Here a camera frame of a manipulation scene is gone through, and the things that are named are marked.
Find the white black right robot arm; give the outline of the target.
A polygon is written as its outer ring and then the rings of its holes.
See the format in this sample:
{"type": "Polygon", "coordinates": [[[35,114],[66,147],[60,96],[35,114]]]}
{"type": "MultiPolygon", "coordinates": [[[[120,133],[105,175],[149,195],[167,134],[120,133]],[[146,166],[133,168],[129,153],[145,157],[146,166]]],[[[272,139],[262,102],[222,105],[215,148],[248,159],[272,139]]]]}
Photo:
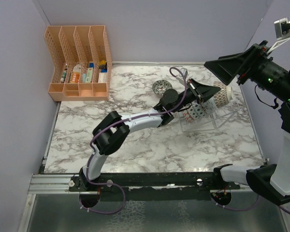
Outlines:
{"type": "Polygon", "coordinates": [[[239,182],[281,206],[290,202],[290,69],[274,62],[266,44],[256,43],[245,52],[204,64],[225,85],[235,81],[240,86],[262,155],[268,160],[260,167],[222,167],[212,184],[223,189],[229,182],[239,182]]]}

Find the green leaf pattern bowl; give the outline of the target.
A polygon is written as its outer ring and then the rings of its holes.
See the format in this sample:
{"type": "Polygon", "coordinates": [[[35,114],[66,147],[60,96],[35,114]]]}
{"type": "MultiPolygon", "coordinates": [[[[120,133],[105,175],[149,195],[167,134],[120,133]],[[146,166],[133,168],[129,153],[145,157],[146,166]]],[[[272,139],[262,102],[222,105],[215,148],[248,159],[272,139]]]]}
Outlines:
{"type": "Polygon", "coordinates": [[[172,89],[172,85],[170,82],[166,80],[157,80],[152,85],[153,92],[158,96],[163,96],[163,94],[168,90],[172,89]]]}

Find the brown flower pattern bowl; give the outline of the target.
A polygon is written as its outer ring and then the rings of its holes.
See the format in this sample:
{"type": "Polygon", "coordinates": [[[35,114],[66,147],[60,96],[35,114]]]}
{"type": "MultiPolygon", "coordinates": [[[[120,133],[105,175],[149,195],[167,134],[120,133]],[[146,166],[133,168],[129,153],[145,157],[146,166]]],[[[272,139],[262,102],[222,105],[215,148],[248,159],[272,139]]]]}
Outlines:
{"type": "Polygon", "coordinates": [[[229,104],[233,99],[233,89],[222,82],[215,81],[213,86],[219,87],[220,91],[214,95],[214,101],[217,108],[222,108],[229,104]]]}

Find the blue triangle pattern bowl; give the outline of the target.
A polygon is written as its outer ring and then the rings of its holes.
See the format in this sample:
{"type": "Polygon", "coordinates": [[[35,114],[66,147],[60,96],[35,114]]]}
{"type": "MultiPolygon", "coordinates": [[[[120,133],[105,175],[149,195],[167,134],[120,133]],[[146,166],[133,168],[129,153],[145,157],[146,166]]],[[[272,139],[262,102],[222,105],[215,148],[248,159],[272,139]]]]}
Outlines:
{"type": "Polygon", "coordinates": [[[193,106],[188,109],[188,113],[194,120],[198,120],[200,118],[198,112],[193,106]]]}

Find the red diamond pattern bowl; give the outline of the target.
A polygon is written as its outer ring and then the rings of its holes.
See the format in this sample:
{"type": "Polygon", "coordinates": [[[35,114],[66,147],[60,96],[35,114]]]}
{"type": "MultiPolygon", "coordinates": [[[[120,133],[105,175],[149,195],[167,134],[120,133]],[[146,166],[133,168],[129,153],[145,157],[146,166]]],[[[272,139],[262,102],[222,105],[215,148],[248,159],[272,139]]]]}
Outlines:
{"type": "Polygon", "coordinates": [[[207,116],[205,108],[201,104],[198,104],[197,102],[193,103],[193,110],[195,118],[204,118],[207,116]]]}

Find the red quatrefoil pattern bowl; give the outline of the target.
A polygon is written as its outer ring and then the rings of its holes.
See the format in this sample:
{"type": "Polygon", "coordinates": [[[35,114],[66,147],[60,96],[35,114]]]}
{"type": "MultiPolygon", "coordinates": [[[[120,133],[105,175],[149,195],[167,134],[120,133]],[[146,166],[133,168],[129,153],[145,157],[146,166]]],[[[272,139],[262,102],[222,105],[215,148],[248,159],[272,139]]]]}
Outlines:
{"type": "Polygon", "coordinates": [[[191,123],[192,121],[194,121],[193,117],[189,114],[189,111],[188,110],[184,110],[182,112],[183,116],[184,116],[184,119],[187,123],[191,123]]]}

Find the red zigzag pattern bowl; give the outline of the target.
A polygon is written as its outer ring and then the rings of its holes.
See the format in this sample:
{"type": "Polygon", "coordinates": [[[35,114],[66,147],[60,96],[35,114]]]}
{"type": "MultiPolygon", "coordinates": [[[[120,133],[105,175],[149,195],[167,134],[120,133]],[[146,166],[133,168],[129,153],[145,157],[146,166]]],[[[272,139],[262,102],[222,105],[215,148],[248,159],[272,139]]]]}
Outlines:
{"type": "Polygon", "coordinates": [[[208,101],[203,103],[203,109],[206,114],[212,114],[217,110],[217,106],[214,98],[210,98],[208,101]]]}

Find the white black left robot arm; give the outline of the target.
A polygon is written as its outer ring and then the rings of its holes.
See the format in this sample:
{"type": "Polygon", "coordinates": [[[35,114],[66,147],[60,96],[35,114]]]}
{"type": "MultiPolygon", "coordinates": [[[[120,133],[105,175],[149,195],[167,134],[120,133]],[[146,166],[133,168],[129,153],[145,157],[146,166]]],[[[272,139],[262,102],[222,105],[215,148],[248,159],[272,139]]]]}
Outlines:
{"type": "Polygon", "coordinates": [[[173,120],[173,113],[194,101],[206,102],[220,90],[220,87],[203,85],[189,79],[182,93],[172,88],[166,90],[159,103],[149,111],[134,115],[110,112],[93,130],[93,138],[90,141],[93,151],[87,164],[80,170],[80,185],[87,191],[96,187],[107,157],[122,146],[129,134],[165,126],[173,120]]]}

